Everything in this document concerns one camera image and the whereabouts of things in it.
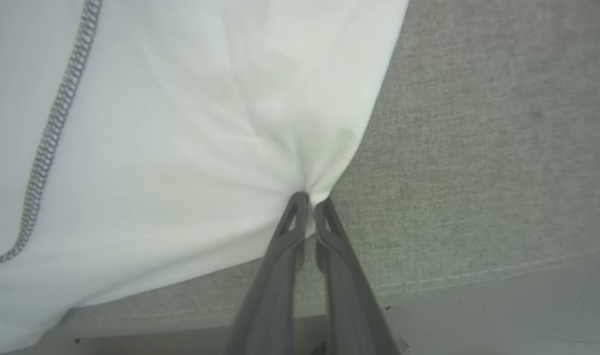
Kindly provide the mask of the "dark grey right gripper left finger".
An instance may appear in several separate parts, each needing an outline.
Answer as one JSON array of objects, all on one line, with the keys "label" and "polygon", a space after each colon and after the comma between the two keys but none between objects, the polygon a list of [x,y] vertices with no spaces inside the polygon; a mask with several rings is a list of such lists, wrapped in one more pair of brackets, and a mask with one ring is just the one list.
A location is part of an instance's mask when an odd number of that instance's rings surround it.
[{"label": "dark grey right gripper left finger", "polygon": [[309,197],[294,193],[235,315],[226,355],[294,353],[294,286],[304,262]]}]

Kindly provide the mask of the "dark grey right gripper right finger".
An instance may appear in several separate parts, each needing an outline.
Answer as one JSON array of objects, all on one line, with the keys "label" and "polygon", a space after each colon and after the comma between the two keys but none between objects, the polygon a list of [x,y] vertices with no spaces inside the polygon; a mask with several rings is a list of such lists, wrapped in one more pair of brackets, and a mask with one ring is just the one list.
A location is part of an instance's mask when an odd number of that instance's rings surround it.
[{"label": "dark grey right gripper right finger", "polygon": [[331,199],[316,205],[316,263],[325,277],[328,355],[398,355],[399,349]]}]

